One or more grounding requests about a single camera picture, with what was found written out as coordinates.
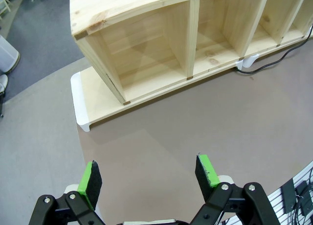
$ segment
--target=shelf compartment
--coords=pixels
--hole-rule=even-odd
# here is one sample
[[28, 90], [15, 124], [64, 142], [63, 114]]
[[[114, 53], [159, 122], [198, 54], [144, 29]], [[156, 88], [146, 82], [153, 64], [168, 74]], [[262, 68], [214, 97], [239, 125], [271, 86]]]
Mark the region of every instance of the shelf compartment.
[[303, 0], [290, 29], [282, 40], [282, 44], [290, 43], [306, 36], [313, 23], [312, 2], [313, 0]]
[[[120, 102], [135, 101], [192, 76], [192, 7], [186, 1], [146, 12], [77, 43], [100, 77], [118, 90]], [[92, 53], [86, 44], [92, 45]]]
[[266, 0], [200, 0], [194, 75], [244, 56]]
[[302, 0], [267, 0], [246, 57], [279, 45], [291, 26]]

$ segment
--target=blue-gray carpet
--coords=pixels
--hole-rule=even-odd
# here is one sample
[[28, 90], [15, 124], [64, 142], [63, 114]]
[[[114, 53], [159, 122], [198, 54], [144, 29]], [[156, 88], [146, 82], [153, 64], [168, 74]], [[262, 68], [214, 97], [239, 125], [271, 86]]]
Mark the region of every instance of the blue-gray carpet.
[[7, 41], [21, 59], [8, 75], [6, 100], [83, 57], [70, 33], [69, 0], [23, 0]]

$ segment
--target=green pad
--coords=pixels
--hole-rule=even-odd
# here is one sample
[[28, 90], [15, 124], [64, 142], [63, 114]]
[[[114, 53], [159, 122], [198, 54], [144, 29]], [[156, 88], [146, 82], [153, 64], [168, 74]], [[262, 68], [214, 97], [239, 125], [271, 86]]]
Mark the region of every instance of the green pad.
[[207, 201], [213, 189], [220, 183], [219, 177], [207, 155], [197, 155], [195, 173], [203, 198]]
[[86, 200], [90, 209], [95, 210], [102, 179], [97, 162], [88, 162], [82, 180], [80, 181], [77, 192]]

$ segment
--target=white cylindrical object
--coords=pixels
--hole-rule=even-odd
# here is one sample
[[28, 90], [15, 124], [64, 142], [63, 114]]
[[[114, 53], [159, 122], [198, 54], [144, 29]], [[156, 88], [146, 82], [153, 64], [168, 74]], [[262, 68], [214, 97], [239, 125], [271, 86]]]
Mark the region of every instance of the white cylindrical object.
[[0, 70], [8, 72], [19, 58], [19, 52], [0, 35]]

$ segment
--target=screw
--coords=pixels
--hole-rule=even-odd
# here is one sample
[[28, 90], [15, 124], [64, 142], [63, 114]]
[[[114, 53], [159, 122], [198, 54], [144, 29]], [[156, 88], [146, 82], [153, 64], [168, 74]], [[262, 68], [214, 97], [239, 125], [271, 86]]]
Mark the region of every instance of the screw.
[[228, 185], [227, 185], [227, 184], [223, 184], [223, 185], [222, 185], [222, 189], [223, 189], [223, 190], [227, 190], [227, 189], [228, 189]]
[[255, 186], [254, 186], [253, 184], [251, 184], [251, 185], [249, 186], [249, 190], [250, 190], [250, 191], [254, 191], [254, 190], [255, 190]]

